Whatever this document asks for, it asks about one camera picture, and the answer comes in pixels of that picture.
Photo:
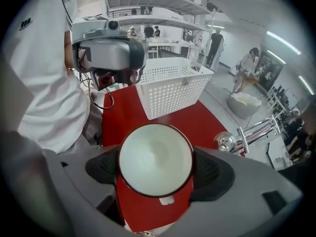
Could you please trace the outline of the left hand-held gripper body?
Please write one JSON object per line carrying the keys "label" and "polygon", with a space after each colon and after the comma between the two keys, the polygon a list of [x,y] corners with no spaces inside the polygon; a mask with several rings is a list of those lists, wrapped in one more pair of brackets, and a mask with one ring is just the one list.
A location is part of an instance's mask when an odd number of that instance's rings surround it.
{"label": "left hand-held gripper body", "polygon": [[86,51],[80,44],[87,40],[96,39],[128,39],[126,34],[120,31],[118,20],[103,17],[76,18],[72,24],[72,52],[74,68],[82,74],[90,73],[97,90],[117,83],[116,72],[92,67],[87,60]]}

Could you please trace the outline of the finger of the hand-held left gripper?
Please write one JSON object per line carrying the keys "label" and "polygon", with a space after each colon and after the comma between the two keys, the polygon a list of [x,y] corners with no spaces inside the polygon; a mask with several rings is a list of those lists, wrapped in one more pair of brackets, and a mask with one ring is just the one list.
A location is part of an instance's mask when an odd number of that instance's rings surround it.
{"label": "finger of the hand-held left gripper", "polygon": [[138,70],[145,66],[148,43],[135,39],[94,39],[83,41],[92,67],[110,71]]}

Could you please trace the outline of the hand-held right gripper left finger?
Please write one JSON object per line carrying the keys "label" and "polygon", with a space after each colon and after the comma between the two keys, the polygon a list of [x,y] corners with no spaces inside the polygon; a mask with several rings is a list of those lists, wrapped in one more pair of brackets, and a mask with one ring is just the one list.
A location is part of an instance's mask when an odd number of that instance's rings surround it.
{"label": "hand-held right gripper left finger", "polygon": [[73,224],[75,237],[137,237],[121,225],[116,191],[90,177],[86,162],[93,153],[56,154],[45,150],[54,188]]}

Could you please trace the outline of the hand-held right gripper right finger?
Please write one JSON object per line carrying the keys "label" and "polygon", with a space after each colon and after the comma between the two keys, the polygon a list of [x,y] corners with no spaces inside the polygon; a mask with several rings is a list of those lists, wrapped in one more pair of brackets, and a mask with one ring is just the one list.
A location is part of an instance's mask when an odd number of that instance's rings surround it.
{"label": "hand-held right gripper right finger", "polygon": [[194,147],[194,189],[170,237],[272,237],[303,194],[265,164]]}

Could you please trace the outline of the white perforated plastic basket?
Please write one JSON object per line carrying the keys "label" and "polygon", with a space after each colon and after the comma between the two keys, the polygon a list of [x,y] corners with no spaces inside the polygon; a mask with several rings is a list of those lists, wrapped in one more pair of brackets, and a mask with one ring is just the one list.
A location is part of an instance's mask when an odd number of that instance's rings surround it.
{"label": "white perforated plastic basket", "polygon": [[148,59],[136,90],[149,120],[197,102],[214,72],[182,57]]}

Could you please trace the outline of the person's left forearm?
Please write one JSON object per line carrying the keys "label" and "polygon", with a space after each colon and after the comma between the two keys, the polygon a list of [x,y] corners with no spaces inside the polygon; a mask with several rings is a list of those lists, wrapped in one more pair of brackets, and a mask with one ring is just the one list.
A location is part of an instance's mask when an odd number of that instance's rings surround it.
{"label": "person's left forearm", "polygon": [[66,31],[64,34],[64,62],[67,69],[72,70],[74,68],[71,31]]}

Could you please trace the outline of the silver metal stand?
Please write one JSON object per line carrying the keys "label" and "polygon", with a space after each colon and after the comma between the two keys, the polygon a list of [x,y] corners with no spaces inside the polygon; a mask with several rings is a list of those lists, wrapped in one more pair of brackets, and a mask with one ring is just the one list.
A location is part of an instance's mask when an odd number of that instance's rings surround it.
{"label": "silver metal stand", "polygon": [[236,153],[243,150],[245,154],[249,153],[248,146],[258,139],[274,132],[275,135],[281,133],[276,118],[271,115],[269,118],[263,119],[249,128],[237,128],[237,135],[230,132],[220,132],[214,142],[217,149],[227,153]]}

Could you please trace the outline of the person's left hand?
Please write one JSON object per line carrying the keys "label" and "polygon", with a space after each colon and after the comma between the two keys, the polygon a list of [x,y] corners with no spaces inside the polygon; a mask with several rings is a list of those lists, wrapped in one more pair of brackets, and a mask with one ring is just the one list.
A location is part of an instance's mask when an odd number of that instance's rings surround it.
{"label": "person's left hand", "polygon": [[117,83],[126,84],[128,86],[134,85],[138,80],[138,72],[136,70],[124,69],[116,72]]}

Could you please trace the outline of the white cart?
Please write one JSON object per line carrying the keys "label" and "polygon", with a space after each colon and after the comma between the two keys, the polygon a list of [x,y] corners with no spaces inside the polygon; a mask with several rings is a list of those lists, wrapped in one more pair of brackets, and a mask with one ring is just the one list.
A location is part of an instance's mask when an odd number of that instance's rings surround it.
{"label": "white cart", "polygon": [[293,164],[281,136],[268,144],[267,156],[272,168],[276,171],[286,169]]}

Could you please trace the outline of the person's grey trousers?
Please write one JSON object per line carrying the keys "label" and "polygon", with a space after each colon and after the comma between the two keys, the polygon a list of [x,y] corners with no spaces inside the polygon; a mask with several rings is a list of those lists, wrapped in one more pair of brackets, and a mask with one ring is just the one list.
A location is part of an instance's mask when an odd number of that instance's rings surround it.
{"label": "person's grey trousers", "polygon": [[89,116],[82,130],[82,135],[91,145],[102,146],[102,117],[101,110],[90,101]]}

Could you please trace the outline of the person's white t-shirt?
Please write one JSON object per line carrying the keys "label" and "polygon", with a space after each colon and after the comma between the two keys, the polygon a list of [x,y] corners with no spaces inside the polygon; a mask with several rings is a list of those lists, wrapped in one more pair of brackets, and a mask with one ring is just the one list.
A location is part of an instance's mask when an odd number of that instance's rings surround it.
{"label": "person's white t-shirt", "polygon": [[90,103],[65,64],[65,34],[76,0],[28,0],[3,42],[6,59],[34,96],[18,132],[55,153],[79,139]]}

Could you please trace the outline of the red tablecloth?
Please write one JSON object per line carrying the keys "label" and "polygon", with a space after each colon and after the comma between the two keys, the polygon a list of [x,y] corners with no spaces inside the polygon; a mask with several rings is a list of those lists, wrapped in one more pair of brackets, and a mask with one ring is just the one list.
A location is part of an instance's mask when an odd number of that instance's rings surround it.
{"label": "red tablecloth", "polygon": [[[150,122],[134,86],[113,91],[112,96],[114,106],[103,113],[104,146],[120,144],[129,132]],[[226,131],[201,101],[157,118],[155,122],[172,125],[179,129],[193,146],[210,149],[215,147],[214,137],[219,132]],[[189,207],[192,190],[193,181],[189,180],[185,187],[173,196],[174,203],[162,205],[157,198],[144,197],[131,190],[121,177],[116,183],[122,217],[133,232],[156,229],[177,221]]]}

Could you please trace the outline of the grey beanbag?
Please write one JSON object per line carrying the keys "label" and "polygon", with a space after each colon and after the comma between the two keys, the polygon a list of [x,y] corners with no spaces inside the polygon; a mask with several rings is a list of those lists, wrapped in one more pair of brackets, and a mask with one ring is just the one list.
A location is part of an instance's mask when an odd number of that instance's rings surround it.
{"label": "grey beanbag", "polygon": [[232,112],[240,119],[252,117],[262,104],[256,97],[243,92],[231,94],[227,103]]}

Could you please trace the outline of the black double door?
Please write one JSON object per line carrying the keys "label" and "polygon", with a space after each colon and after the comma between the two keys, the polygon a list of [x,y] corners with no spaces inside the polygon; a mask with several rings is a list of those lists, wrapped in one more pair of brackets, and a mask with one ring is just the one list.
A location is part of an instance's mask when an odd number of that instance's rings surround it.
{"label": "black double door", "polygon": [[261,52],[255,72],[259,73],[258,85],[262,91],[268,93],[271,90],[285,64],[270,50]]}

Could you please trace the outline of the ceiling tube lights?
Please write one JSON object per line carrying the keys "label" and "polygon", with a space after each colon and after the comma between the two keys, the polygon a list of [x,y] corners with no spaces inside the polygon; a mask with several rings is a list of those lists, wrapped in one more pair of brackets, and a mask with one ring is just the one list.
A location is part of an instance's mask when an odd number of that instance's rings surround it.
{"label": "ceiling tube lights", "polygon": [[[297,49],[295,46],[293,46],[291,43],[286,41],[285,39],[281,38],[280,36],[276,35],[275,33],[272,33],[271,31],[267,31],[267,35],[274,38],[275,40],[281,42],[286,47],[288,47],[290,50],[292,50],[296,55],[302,57],[302,52],[299,49]],[[304,79],[304,77],[302,75],[299,75],[299,79],[302,82],[302,84],[304,85],[304,87],[308,90],[308,92],[311,95],[315,95],[315,92],[313,91],[311,86],[308,84],[308,82]]]}

